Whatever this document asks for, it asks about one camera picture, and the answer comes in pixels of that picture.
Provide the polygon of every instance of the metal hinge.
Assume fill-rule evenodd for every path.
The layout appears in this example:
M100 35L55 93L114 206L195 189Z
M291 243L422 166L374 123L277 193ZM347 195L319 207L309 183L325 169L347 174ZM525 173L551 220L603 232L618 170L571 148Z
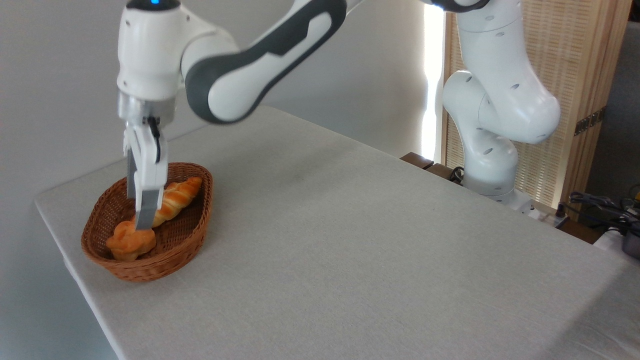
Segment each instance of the metal hinge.
M578 121L575 125L575 131L573 132L573 135L574 136L580 135L583 132L587 131L590 127L593 127L597 123L601 122L604 119L606 110L607 110L607 107L604 106L602 109Z

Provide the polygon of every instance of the pastry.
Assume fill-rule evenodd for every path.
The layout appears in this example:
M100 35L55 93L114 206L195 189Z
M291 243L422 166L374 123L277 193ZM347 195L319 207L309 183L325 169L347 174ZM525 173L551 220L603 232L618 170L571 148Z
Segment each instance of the pastry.
M164 190L162 207L156 211L156 217L151 227L160 226L163 222L171 220L178 215L180 210L191 204L202 185L201 177L190 177L181 183L171 183Z
M105 245L120 261L134 261L156 246L156 234L153 230L136 231L136 223L130 220L119 223Z

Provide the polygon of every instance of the bread roll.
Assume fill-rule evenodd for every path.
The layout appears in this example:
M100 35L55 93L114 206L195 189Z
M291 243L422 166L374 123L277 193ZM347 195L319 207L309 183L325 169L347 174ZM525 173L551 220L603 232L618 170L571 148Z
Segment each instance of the bread roll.
M113 231L105 245L113 253L113 258L120 261L134 261L156 246L156 234L153 230L136 231L136 223L123 221Z
M190 177L181 183L171 183L164 190L162 207L156 211L156 217L151 227L160 226L163 222L171 220L178 215L180 210L186 208L198 194L202 185L201 177Z

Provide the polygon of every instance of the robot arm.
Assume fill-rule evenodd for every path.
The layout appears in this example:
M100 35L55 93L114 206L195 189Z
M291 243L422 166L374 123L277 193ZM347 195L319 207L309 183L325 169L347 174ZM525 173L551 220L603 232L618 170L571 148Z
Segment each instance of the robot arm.
M242 51L224 29L178 0L127 4L118 40L118 113L126 124L127 183L129 196L136 199L137 229L149 228L161 205L168 168L161 129L173 119L179 87L186 87L189 105L204 120L240 121L362 1L294 0L282 20ZM462 13L490 0L422 1Z
M447 80L443 105L462 139L463 185L530 214L531 198L515 189L518 152L510 140L547 139L560 121L560 105L529 63L520 1L492 0L458 14L458 29L468 70Z

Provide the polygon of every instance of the white wall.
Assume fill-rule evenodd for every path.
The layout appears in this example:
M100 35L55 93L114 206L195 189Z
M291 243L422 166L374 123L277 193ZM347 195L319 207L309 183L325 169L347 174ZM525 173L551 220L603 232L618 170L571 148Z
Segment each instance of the white wall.
M184 0L240 45L291 3ZM2 360L115 358L33 199L122 158L115 77L124 4L0 0ZM415 0L364 3L266 102L394 156L419 151L423 7ZM181 97L165 134L171 139L203 125Z

